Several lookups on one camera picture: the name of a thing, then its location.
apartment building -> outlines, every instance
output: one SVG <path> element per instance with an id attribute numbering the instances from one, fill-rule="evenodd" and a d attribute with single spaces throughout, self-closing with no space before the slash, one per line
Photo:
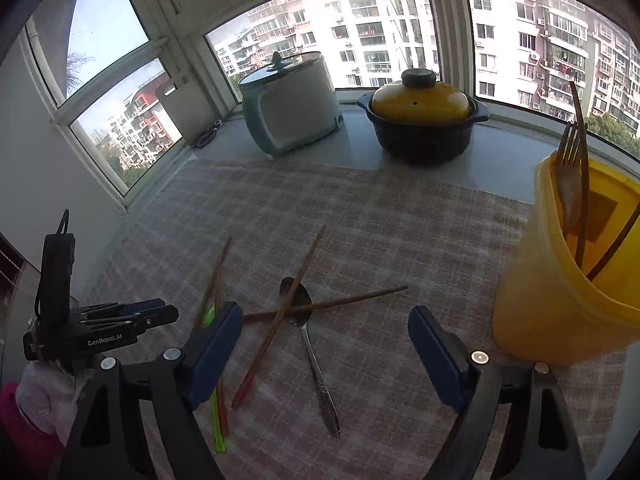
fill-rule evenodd
<path id="1" fill-rule="evenodd" d="M 180 132 L 156 97 L 158 88 L 168 80 L 163 72 L 145 82 L 106 124 L 110 146 L 119 150 L 123 170 L 148 168 L 180 139 Z"/>
<path id="2" fill-rule="evenodd" d="M 640 56 L 629 35 L 576 0 L 470 0 L 476 93 L 574 120 L 605 112 L 636 136 Z"/>
<path id="3" fill-rule="evenodd" d="M 429 0 L 271 0 L 248 30 L 214 44 L 228 76 L 283 56 L 320 51 L 336 88 L 378 87 L 411 67 L 439 72 Z"/>

white fabric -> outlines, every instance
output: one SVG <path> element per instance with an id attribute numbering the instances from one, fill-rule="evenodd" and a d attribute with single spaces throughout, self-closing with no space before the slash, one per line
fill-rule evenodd
<path id="1" fill-rule="evenodd" d="M 92 374 L 89 368 L 75 378 L 53 363 L 32 361 L 22 374 L 15 400 L 31 424 L 44 433 L 56 433 L 65 445 L 78 412 L 78 397 Z"/>

rice cooker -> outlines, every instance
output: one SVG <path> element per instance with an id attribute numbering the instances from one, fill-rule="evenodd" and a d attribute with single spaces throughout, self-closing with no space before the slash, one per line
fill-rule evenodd
<path id="1" fill-rule="evenodd" d="M 271 63 L 251 72 L 238 85 L 249 132 L 269 155 L 314 142 L 344 123 L 320 52 L 284 58 L 275 52 Z"/>

blue sky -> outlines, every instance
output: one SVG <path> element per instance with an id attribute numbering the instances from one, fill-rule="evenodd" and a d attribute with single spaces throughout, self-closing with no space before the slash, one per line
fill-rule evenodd
<path id="1" fill-rule="evenodd" d="M 92 58 L 79 70 L 82 82 L 147 41 L 129 0 L 76 1 L 68 51 Z M 106 120 L 120 110 L 122 101 L 161 70 L 159 62 L 151 62 L 114 86 L 80 117 L 85 131 L 90 134 L 103 128 Z"/>

window pane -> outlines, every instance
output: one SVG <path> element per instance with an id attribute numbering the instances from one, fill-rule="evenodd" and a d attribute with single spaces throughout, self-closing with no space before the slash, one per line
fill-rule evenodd
<path id="1" fill-rule="evenodd" d="M 640 53 L 624 30 L 576 0 L 495 0 L 500 6 L 492 12 L 482 1 L 469 0 L 475 40 L 481 40 L 479 95 L 493 95 L 481 78 L 488 76 L 490 56 L 497 56 L 495 98 L 568 121 L 575 118 L 569 86 L 575 81 L 590 111 L 590 131 L 640 156 Z M 484 42 L 489 25 L 495 44 Z"/>
<path id="2" fill-rule="evenodd" d="M 127 187 L 181 137 L 156 97 L 168 79 L 155 59 L 119 82 L 72 125 L 79 140 L 91 142 Z"/>
<path id="3" fill-rule="evenodd" d="M 239 99 L 240 79 L 270 63 L 275 50 L 284 57 L 322 52 L 336 88 L 397 81 L 411 67 L 438 72 L 429 0 L 271 0 L 207 39 Z M 371 52 L 386 52 L 386 58 L 374 59 Z M 385 77 L 377 76 L 381 72 Z"/>
<path id="4" fill-rule="evenodd" d="M 32 41 L 46 59 L 38 62 L 48 64 L 63 99 L 148 41 L 129 0 L 44 0 L 33 21 Z"/>

